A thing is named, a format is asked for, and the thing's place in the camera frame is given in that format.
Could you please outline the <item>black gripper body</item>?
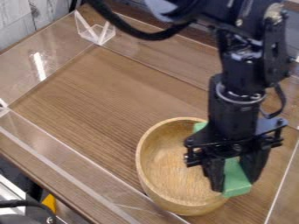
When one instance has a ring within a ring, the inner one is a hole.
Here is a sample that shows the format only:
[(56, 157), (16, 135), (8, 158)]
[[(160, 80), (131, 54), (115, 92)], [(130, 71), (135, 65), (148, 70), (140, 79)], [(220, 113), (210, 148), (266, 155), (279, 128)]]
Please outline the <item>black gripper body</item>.
[(285, 140), (282, 131), (287, 120), (278, 116), (279, 113), (259, 114), (266, 93), (259, 94), (255, 100), (252, 95), (230, 94), (220, 74), (210, 79), (208, 123), (227, 139), (243, 143), (243, 155), (258, 148), (272, 150)]

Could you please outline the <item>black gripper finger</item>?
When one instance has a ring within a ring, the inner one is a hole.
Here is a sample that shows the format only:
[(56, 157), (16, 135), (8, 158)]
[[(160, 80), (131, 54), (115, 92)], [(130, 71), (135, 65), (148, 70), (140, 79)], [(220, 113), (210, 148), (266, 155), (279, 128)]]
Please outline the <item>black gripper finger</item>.
[(239, 164), (251, 184), (254, 184), (260, 177), (267, 164), (270, 151), (270, 147), (258, 148), (240, 156)]
[(202, 160), (204, 176), (210, 180), (210, 187), (214, 192), (222, 193), (224, 188), (224, 165), (226, 160), (216, 157), (206, 157)]

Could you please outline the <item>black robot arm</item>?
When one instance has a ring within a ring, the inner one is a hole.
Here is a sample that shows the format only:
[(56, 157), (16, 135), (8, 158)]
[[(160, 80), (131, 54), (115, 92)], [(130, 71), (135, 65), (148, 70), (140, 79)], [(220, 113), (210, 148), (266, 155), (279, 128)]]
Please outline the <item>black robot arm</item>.
[(104, 0), (87, 0), (102, 17), (126, 34), (148, 41), (171, 38), (204, 21), (214, 32), (222, 72), (210, 78), (208, 123), (184, 140), (187, 166), (200, 166), (211, 190), (224, 191), (226, 160), (239, 158), (246, 180), (255, 183), (270, 151), (283, 144), (287, 120), (262, 103), (272, 88), (281, 104), (281, 81), (290, 77), (293, 59), (286, 47), (286, 0), (144, 0), (155, 17), (170, 23), (158, 32), (138, 30)]

